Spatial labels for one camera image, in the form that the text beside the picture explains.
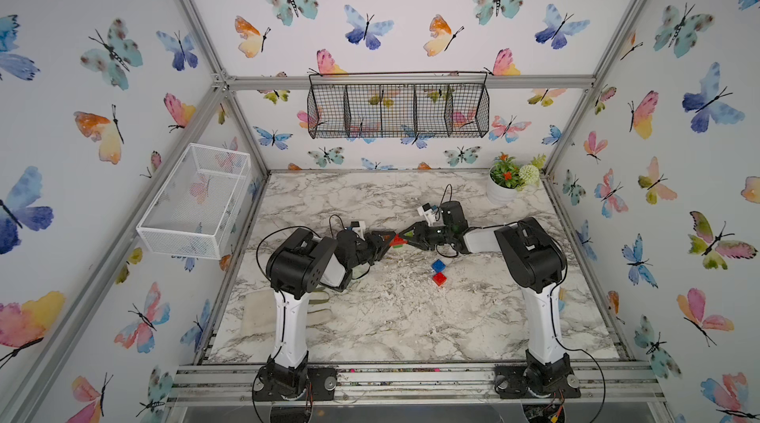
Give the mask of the long red lego brick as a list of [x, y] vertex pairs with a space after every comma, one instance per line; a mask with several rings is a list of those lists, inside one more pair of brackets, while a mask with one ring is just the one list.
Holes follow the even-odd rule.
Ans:
[[392, 248], [399, 248], [407, 244], [407, 241], [403, 239], [401, 236], [396, 235], [394, 239], [391, 241], [390, 246]]

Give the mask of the blue lego brick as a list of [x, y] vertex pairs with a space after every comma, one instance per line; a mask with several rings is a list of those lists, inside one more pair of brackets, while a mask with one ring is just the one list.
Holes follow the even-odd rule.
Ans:
[[432, 270], [433, 270], [433, 271], [434, 271], [436, 274], [440, 274], [441, 272], [443, 272], [443, 271], [445, 270], [445, 268], [446, 268], [446, 267], [447, 267], [447, 265], [446, 265], [446, 264], [445, 264], [443, 261], [441, 261], [441, 260], [436, 260], [436, 261], [435, 261], [435, 262], [433, 262], [433, 264], [431, 265], [431, 269], [432, 269]]

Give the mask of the small red lego brick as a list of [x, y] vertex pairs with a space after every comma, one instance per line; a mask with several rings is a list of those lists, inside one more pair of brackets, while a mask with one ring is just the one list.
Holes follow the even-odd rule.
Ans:
[[442, 272], [438, 272], [433, 276], [433, 282], [437, 286], [443, 286], [447, 282], [447, 277]]

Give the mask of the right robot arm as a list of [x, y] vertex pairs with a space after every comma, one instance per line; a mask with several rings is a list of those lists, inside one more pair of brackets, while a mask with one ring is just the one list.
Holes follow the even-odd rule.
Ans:
[[435, 251], [449, 246], [457, 255], [499, 252], [514, 282], [522, 289], [528, 320], [526, 367], [520, 375], [497, 371], [497, 393], [503, 399], [581, 396], [570, 353], [562, 342], [559, 304], [554, 294], [567, 271], [561, 247], [534, 217], [503, 225], [472, 227], [461, 204], [439, 207], [441, 225], [425, 219], [399, 233], [410, 246]]

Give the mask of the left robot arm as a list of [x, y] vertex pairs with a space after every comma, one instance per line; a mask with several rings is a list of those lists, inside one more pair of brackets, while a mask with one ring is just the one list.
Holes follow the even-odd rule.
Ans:
[[306, 342], [308, 307], [318, 288], [344, 292], [364, 277], [391, 248], [396, 233], [342, 229], [322, 237], [304, 226], [289, 226], [290, 235], [270, 255], [265, 276], [276, 308], [273, 351], [253, 384], [258, 401], [309, 398], [309, 351]]

